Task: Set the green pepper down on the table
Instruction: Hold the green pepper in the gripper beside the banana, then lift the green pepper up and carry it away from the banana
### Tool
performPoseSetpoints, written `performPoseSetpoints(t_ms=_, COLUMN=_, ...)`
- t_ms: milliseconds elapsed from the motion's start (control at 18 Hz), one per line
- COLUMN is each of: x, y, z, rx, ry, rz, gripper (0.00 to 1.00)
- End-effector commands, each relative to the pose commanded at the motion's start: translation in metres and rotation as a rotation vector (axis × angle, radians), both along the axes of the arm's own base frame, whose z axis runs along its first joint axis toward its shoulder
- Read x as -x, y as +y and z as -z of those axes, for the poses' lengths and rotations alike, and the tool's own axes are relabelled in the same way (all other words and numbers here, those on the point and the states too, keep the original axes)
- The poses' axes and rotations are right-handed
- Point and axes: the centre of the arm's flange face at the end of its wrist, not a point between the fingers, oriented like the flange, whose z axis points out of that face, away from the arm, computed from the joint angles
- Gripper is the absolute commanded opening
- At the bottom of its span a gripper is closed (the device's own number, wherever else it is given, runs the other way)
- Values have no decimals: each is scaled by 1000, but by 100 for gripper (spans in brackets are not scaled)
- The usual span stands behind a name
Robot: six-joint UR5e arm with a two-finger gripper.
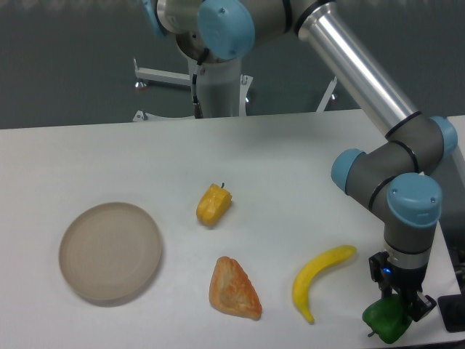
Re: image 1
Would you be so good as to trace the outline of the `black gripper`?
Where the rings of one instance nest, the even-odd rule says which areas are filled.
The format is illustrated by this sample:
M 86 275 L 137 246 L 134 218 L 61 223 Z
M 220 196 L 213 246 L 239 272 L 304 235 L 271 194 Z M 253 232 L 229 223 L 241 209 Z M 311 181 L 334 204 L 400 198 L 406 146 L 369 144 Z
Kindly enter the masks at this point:
M 408 293 L 407 313 L 413 321 L 420 321 L 437 306 L 434 298 L 422 293 L 426 270 L 427 265 L 405 269 L 388 263 L 384 275 L 389 283 L 380 284 L 381 299 L 391 297 L 394 293 L 412 291 Z

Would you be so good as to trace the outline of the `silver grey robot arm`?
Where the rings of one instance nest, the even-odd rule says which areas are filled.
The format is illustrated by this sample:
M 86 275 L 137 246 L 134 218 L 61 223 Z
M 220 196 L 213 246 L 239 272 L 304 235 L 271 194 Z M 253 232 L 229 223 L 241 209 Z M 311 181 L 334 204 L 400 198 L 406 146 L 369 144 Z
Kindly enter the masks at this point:
M 144 1 L 142 8 L 154 34 L 174 34 L 191 61 L 197 119 L 239 115 L 240 61 L 254 47 L 294 32 L 316 50 L 386 138 L 371 153 L 343 152 L 331 168 L 333 182 L 384 223 L 384 250 L 369 260 L 371 278 L 383 297 L 399 295 L 407 317 L 425 317 L 436 305 L 422 283 L 442 213 L 442 189 L 430 173 L 457 146 L 449 120 L 422 115 L 333 1 Z

